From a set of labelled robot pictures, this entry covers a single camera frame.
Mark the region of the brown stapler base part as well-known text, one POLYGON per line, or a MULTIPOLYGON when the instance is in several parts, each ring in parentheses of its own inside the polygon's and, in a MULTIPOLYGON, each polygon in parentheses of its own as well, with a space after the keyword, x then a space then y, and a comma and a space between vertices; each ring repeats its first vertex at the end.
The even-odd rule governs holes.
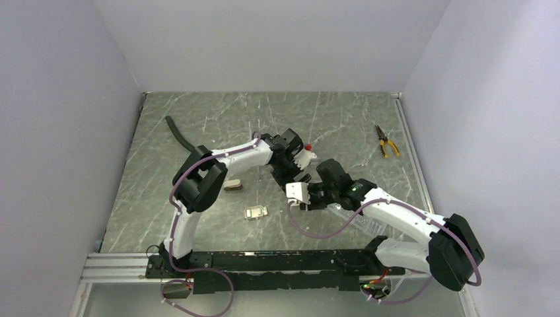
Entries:
POLYGON ((243 188, 243 184, 239 179, 227 180, 223 183, 223 190, 225 192, 238 191, 243 188))

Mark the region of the white staple box tray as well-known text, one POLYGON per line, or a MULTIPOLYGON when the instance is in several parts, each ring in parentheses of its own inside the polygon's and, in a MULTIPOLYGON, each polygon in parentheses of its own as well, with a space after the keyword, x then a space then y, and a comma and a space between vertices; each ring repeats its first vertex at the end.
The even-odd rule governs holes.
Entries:
POLYGON ((259 219, 268 215, 267 207, 263 205, 256 205, 245 209, 244 216, 249 221, 259 219))

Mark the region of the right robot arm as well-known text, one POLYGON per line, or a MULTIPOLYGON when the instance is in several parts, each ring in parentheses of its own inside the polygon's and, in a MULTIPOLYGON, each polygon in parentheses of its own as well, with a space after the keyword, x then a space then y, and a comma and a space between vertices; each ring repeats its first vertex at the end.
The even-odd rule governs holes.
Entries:
POLYGON ((414 207, 371 181, 352 179, 334 159, 319 164, 317 172, 320 182, 294 184, 297 201, 308 210, 337 204, 411 238, 409 242, 375 238, 371 251, 363 256, 369 273, 402 267, 429 273, 451 291, 481 285, 479 265, 485 254, 466 218, 456 213, 445 217, 414 207))

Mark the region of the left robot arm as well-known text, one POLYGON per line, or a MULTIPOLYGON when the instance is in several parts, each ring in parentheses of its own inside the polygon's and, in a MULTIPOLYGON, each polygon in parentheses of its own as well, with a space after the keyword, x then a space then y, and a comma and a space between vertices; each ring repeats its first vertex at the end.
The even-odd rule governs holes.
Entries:
POLYGON ((284 189, 288 183, 308 181, 310 175, 305 169, 317 158, 291 129, 281 135, 253 131, 249 142, 241 145, 215 150, 200 145, 190 151, 172 180, 169 195, 176 211, 163 242, 168 255, 162 266, 172 277, 181 277, 188 271, 187 255, 193 251, 201 214, 216 202, 229 176, 269 166, 273 179, 284 189))

